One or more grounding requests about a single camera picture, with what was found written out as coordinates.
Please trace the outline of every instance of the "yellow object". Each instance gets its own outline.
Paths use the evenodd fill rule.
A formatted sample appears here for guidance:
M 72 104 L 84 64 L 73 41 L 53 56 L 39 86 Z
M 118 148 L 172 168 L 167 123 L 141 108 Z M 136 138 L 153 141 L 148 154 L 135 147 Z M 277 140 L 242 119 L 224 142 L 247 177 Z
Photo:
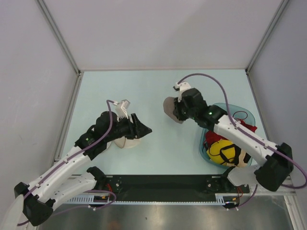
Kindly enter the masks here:
M 231 145 L 234 144 L 229 140 L 219 140 L 210 146 L 207 150 L 207 154 L 213 162 L 226 166 L 226 160 L 231 163 L 236 156 L 235 147 L 227 148 Z

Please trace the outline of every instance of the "light blue table surface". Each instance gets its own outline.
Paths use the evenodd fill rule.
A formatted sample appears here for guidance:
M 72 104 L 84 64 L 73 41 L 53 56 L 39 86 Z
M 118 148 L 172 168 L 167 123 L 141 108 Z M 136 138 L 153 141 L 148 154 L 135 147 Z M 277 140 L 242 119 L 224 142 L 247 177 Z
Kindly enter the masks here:
M 224 169 L 206 162 L 200 155 L 201 128 L 187 120 L 182 125 L 163 112 L 166 97 L 176 97 L 175 82 L 190 74 L 207 73 L 224 86 L 230 104 L 248 109 L 256 119 L 256 133 L 265 137 L 260 116 L 243 69 L 239 70 L 140 70 L 85 72 L 67 134 L 64 153 L 83 134 L 103 111 L 106 100 L 131 102 L 128 113 L 136 113 L 139 120 L 153 132 L 140 145 L 120 149 L 114 143 L 89 165 L 77 170 L 82 174 L 97 166 L 105 174 L 220 174 Z M 219 86 L 212 80 L 194 76 L 186 80 L 197 88 L 207 104 L 224 102 Z

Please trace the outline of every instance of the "reflective floor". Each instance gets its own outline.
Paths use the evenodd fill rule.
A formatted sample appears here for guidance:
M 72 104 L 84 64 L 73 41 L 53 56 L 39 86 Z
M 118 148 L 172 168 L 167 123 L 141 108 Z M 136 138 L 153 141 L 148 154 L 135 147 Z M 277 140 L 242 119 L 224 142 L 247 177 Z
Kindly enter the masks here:
M 56 212 L 73 207 L 63 205 Z M 239 211 L 215 206 L 112 205 L 51 217 L 39 230 L 292 230 L 283 196 L 257 196 Z

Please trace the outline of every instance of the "beige object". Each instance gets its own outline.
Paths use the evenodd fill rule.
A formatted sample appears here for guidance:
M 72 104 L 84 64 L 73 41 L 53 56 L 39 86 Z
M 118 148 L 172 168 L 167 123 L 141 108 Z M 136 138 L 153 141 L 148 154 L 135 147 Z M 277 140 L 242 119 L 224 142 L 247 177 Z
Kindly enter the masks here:
M 115 144 L 121 149 L 129 149 L 140 144 L 141 139 L 129 140 L 125 137 L 114 140 Z

